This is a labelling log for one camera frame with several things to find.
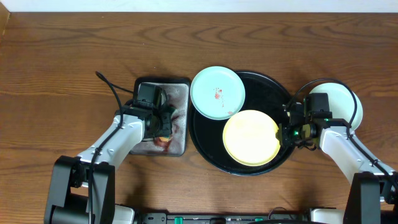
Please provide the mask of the green scrub sponge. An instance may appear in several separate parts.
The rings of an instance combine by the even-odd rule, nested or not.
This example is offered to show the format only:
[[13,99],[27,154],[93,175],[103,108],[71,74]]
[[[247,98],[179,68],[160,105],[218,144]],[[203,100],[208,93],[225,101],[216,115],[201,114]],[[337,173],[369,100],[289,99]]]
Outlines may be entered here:
[[176,109],[173,106],[168,106],[161,113],[162,134],[159,138],[162,142],[171,141],[176,132],[176,127],[173,121],[175,112]]

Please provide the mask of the yellow plate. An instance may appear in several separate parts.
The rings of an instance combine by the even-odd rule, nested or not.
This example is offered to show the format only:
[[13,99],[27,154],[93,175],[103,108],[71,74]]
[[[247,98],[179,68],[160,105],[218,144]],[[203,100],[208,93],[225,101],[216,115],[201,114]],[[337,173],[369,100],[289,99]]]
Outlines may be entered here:
[[278,130],[278,125],[269,115],[257,110],[240,111],[224,126],[224,148],[242,165],[262,166],[280,151],[280,141],[276,136]]

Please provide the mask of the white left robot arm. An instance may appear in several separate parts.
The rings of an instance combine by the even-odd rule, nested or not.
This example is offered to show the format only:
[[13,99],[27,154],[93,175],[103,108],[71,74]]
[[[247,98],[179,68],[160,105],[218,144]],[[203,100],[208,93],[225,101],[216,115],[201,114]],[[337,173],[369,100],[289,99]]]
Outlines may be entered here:
[[54,164],[44,223],[132,223],[134,210],[116,205],[115,173],[134,146],[172,133],[173,109],[122,106],[111,126],[76,157]]

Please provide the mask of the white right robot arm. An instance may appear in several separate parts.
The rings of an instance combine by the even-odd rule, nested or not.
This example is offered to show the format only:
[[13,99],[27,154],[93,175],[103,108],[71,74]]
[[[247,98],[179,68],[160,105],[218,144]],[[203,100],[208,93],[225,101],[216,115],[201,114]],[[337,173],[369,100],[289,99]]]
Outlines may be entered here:
[[355,133],[356,101],[316,100],[287,103],[289,122],[280,124],[283,146],[320,149],[348,179],[346,208],[314,208],[307,223],[397,223],[397,209],[381,210],[381,203],[397,205],[397,171],[381,162]]

